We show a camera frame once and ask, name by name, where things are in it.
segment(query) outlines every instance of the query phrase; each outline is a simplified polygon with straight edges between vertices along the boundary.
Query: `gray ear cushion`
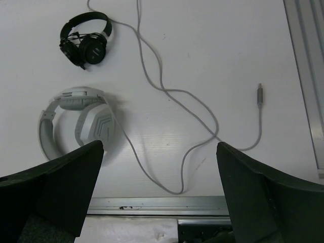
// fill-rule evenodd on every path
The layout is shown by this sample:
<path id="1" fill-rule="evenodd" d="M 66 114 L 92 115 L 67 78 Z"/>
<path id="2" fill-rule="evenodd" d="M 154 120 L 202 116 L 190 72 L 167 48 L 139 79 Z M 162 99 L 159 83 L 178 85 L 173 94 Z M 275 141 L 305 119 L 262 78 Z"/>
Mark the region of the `gray ear cushion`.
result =
<path id="1" fill-rule="evenodd" d="M 92 110 L 93 108 L 97 107 L 98 105 L 102 105 L 102 102 L 97 102 L 91 105 L 88 105 L 86 108 L 84 108 L 84 110 L 81 112 L 76 125 L 75 125 L 75 130 L 74 130 L 74 135 L 75 135 L 75 139 L 77 141 L 77 143 L 80 146 L 83 146 L 84 143 L 82 142 L 82 140 L 80 139 L 81 136 L 81 131 L 82 131 L 82 127 L 85 123 L 85 120 L 87 118 L 87 115 L 89 113 L 90 110 Z"/>
<path id="2" fill-rule="evenodd" d="M 87 106 L 97 102 L 101 104 L 105 103 L 99 98 L 69 98 L 67 100 L 61 100 L 60 107 L 64 110 L 83 110 Z"/>

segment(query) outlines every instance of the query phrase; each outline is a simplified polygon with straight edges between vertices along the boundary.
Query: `scratch mark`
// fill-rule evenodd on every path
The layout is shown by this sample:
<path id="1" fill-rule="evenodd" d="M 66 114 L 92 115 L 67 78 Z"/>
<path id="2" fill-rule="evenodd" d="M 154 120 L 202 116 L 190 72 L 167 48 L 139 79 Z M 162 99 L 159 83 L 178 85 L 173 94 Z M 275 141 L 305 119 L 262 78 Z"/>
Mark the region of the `scratch mark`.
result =
<path id="1" fill-rule="evenodd" d="M 203 160 L 202 160 L 202 162 L 197 166 L 197 168 L 194 170 L 195 172 L 199 169 L 199 167 L 204 163 L 204 161 L 206 160 L 206 158 L 204 158 Z"/>

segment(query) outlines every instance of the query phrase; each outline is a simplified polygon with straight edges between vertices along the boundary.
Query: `metal edge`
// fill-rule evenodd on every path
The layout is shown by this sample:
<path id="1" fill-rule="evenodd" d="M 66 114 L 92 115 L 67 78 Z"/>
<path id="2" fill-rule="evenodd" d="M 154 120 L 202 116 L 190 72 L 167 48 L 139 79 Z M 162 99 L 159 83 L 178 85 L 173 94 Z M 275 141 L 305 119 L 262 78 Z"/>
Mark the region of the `metal edge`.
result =
<path id="1" fill-rule="evenodd" d="M 322 29 L 323 26 L 316 26 L 316 17 L 314 16 L 315 12 L 318 13 L 318 10 L 314 12 L 314 8 L 321 8 L 321 4 L 317 3 L 317 1 L 316 4 L 313 4 L 315 3 L 313 0 L 283 0 L 283 2 L 292 38 L 315 159 L 317 167 L 324 169 L 324 150 L 322 149 L 324 147 L 323 120 L 318 99 L 318 95 L 322 95 L 324 98 L 324 90 L 316 91 L 315 88 L 316 79 L 324 78 L 322 76 L 323 66 L 320 65 L 323 62 L 323 56 L 318 36 L 318 30 L 319 28 Z"/>
<path id="2" fill-rule="evenodd" d="M 93 198 L 88 215 L 229 216 L 224 196 Z"/>

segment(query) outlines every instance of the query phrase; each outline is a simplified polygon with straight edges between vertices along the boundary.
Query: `white headphones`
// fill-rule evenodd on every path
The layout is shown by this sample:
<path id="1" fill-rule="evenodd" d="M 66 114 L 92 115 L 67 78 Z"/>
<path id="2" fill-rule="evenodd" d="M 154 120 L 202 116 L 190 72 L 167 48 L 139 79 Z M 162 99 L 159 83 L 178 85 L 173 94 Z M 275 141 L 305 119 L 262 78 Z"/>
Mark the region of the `white headphones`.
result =
<path id="1" fill-rule="evenodd" d="M 38 140 L 43 154 L 48 160 L 61 157 L 53 137 L 53 118 L 56 108 L 82 110 L 75 125 L 75 139 L 80 146 L 94 140 L 103 143 L 107 151 L 114 133 L 115 121 L 106 102 L 104 92 L 89 87 L 75 87 L 56 95 L 50 105 L 43 110 L 38 122 Z"/>

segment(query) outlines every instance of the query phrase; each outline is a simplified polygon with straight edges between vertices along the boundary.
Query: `headphones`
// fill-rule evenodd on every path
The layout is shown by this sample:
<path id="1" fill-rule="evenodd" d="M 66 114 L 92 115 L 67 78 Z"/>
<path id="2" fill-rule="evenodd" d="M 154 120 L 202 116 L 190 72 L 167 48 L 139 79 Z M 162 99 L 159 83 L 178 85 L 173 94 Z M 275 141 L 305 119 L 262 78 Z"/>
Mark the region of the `headphones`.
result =
<path id="1" fill-rule="evenodd" d="M 102 19 L 107 22 L 101 33 L 79 34 L 78 32 L 74 32 L 70 34 L 74 27 L 94 19 Z M 109 39 L 111 33 L 112 25 L 107 15 L 100 12 L 80 14 L 70 19 L 63 26 L 60 34 L 60 49 L 74 65 L 85 70 L 84 65 L 86 63 L 98 64 L 104 59 L 107 39 Z M 80 41 L 80 44 L 72 42 L 77 39 Z"/>
<path id="2" fill-rule="evenodd" d="M 75 139 L 80 146 L 100 140 L 107 151 L 113 137 L 115 121 L 104 92 L 89 87 L 75 87 L 56 95 L 40 115 L 38 140 L 48 160 L 63 156 L 53 136 L 53 118 L 58 106 L 64 110 L 82 110 L 74 130 Z"/>

